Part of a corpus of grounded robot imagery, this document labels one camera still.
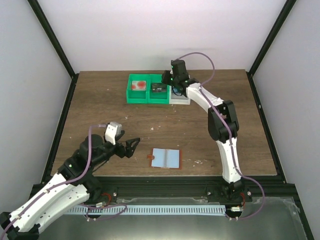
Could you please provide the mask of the black vip credit card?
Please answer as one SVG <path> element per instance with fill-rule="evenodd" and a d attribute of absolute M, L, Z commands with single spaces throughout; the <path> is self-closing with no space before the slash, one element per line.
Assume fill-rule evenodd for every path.
<path fill-rule="evenodd" d="M 151 92 L 152 93 L 166 93 L 167 85 L 160 82 L 151 83 Z"/>

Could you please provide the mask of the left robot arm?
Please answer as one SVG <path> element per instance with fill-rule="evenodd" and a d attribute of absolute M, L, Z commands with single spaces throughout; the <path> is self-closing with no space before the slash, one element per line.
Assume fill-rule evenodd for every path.
<path fill-rule="evenodd" d="M 0 238 L 37 240 L 68 210 L 86 201 L 97 202 L 102 196 L 102 185 L 93 175 L 95 167 L 113 156 L 132 157 L 140 143 L 137 137 L 122 144 L 119 139 L 124 133 L 105 133 L 104 137 L 89 133 L 42 189 L 16 210 L 0 214 Z"/>

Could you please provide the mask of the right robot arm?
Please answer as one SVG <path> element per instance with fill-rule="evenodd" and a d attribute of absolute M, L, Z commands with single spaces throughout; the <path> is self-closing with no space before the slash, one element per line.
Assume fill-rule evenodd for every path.
<path fill-rule="evenodd" d="M 236 200 L 244 189 L 244 181 L 237 153 L 239 122 L 234 103 L 214 96 L 197 79 L 191 78 L 181 59 L 171 61 L 171 69 L 164 71 L 161 82 L 206 111 L 208 133 L 217 143 L 221 157 L 221 195 L 229 202 Z"/>

